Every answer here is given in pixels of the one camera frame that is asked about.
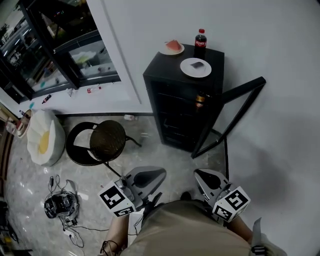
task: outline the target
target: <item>black cabinet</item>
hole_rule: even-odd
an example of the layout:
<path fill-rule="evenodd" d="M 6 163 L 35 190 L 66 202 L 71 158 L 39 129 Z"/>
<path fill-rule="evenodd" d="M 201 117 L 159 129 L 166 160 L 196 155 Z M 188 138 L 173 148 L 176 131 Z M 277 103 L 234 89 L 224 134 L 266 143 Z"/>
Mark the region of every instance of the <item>black cabinet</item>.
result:
<path fill-rule="evenodd" d="M 212 72 L 205 78 L 185 75 L 180 64 L 194 57 L 194 46 L 184 44 L 179 55 L 157 53 L 143 74 L 162 143 L 192 152 L 210 116 L 210 101 L 222 93 L 225 54 L 206 49 Z M 202 93 L 202 107 L 196 105 Z"/>
<path fill-rule="evenodd" d="M 225 54 L 206 49 L 202 59 L 211 65 L 212 72 L 205 78 L 193 78 L 181 71 L 180 64 L 185 59 L 197 58 L 194 50 L 194 46 L 184 44 L 184 51 L 178 55 L 158 52 L 143 74 L 162 143 L 192 152 L 192 158 L 227 137 L 266 83 L 263 77 L 259 77 L 223 93 Z M 248 92 L 251 92 L 248 99 L 227 129 L 223 133 L 213 130 L 224 105 Z M 204 96 L 204 102 L 197 101 L 199 94 Z M 210 132 L 220 137 L 202 149 Z"/>

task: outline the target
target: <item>soda bottle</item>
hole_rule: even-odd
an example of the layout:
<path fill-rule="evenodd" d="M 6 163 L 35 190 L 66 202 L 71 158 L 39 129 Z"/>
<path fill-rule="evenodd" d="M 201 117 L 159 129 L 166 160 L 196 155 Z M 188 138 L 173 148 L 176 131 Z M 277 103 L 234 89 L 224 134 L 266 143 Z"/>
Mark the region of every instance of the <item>soda bottle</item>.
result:
<path fill-rule="evenodd" d="M 94 93 L 94 92 L 96 92 L 96 91 L 98 91 L 98 90 L 101 90 L 101 89 L 102 89 L 102 88 L 101 88 L 100 84 L 96 84 L 96 85 L 94 85 L 94 86 L 86 89 L 86 92 L 87 92 L 88 94 L 91 94 L 91 93 Z"/>
<path fill-rule="evenodd" d="M 207 38 L 205 36 L 205 30 L 199 29 L 199 34 L 195 37 L 194 43 L 194 56 L 196 58 L 203 59 L 206 53 Z"/>

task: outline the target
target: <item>open cabinet door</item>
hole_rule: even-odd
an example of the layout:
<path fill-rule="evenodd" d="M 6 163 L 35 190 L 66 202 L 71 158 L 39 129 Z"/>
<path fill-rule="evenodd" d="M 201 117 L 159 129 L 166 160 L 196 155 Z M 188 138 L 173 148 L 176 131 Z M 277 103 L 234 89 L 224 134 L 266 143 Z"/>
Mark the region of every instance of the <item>open cabinet door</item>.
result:
<path fill-rule="evenodd" d="M 211 100 L 210 108 L 212 108 L 212 113 L 214 113 L 209 119 L 207 124 L 205 125 L 199 140 L 195 146 L 194 151 L 191 154 L 191 157 L 194 159 L 203 153 L 213 149 L 218 146 L 221 142 L 227 138 L 228 134 L 233 130 L 233 128 L 237 125 L 240 119 L 244 116 L 247 110 L 250 108 L 252 103 L 256 100 L 257 96 L 261 92 L 262 88 L 265 86 L 266 80 L 261 76 L 257 79 L 254 79 L 250 82 L 247 82 L 243 85 L 240 85 L 236 88 L 228 90 L 221 95 L 216 96 Z M 233 120 L 227 126 L 223 133 L 219 133 L 216 130 L 213 130 L 213 127 L 224 107 L 225 104 L 247 94 L 250 93 L 246 101 L 241 106 L 240 110 L 237 112 Z M 214 133 L 217 135 L 217 139 L 215 142 L 203 147 L 208 135 L 210 133 Z"/>

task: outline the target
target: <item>khaki shirt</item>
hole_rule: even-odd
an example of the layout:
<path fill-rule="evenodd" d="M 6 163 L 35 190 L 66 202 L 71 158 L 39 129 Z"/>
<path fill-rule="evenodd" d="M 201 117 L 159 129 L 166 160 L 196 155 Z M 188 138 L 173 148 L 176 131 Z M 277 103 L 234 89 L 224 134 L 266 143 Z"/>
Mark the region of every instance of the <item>khaki shirt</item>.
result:
<path fill-rule="evenodd" d="M 268 255 L 286 255 L 263 240 Z M 248 256 L 250 251 L 244 239 L 207 216 L 200 202 L 174 201 L 147 216 L 121 256 Z"/>

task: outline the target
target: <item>stool legs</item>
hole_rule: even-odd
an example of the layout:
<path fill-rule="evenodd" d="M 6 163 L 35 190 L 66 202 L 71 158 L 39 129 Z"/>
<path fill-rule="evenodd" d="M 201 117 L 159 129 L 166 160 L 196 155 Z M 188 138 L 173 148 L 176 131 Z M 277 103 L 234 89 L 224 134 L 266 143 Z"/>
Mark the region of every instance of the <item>stool legs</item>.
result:
<path fill-rule="evenodd" d="M 111 168 L 111 166 L 109 165 L 109 162 L 104 162 L 103 163 L 106 167 L 108 167 L 115 175 L 117 175 L 119 178 L 121 177 L 121 175 L 119 173 L 117 173 L 114 169 Z"/>
<path fill-rule="evenodd" d="M 126 141 L 133 141 L 134 144 L 136 144 L 137 146 L 139 146 L 140 148 L 142 147 L 141 144 L 139 144 L 138 142 L 136 142 L 133 138 L 129 137 L 129 136 L 125 136 L 125 140 Z"/>

